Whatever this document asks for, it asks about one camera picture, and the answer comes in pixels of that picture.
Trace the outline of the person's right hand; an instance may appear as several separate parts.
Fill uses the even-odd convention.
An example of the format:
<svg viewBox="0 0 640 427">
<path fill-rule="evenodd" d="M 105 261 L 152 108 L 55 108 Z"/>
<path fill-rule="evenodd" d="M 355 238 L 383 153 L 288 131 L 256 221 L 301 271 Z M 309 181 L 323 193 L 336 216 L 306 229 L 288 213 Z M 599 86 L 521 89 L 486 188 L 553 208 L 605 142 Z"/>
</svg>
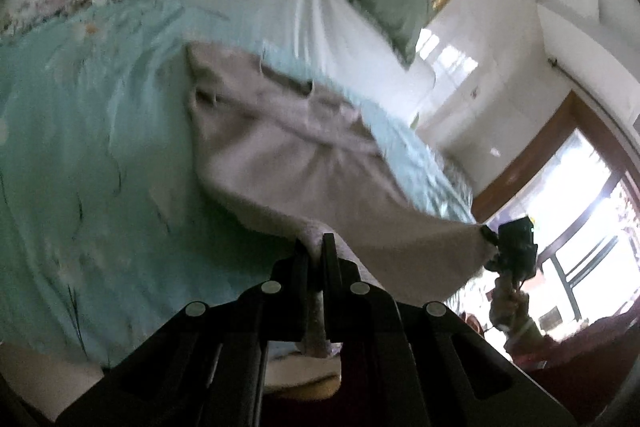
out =
<svg viewBox="0 0 640 427">
<path fill-rule="evenodd" d="M 513 285 L 510 274 L 500 275 L 495 280 L 489 309 L 492 326 L 511 337 L 529 321 L 529 297 Z"/>
</svg>

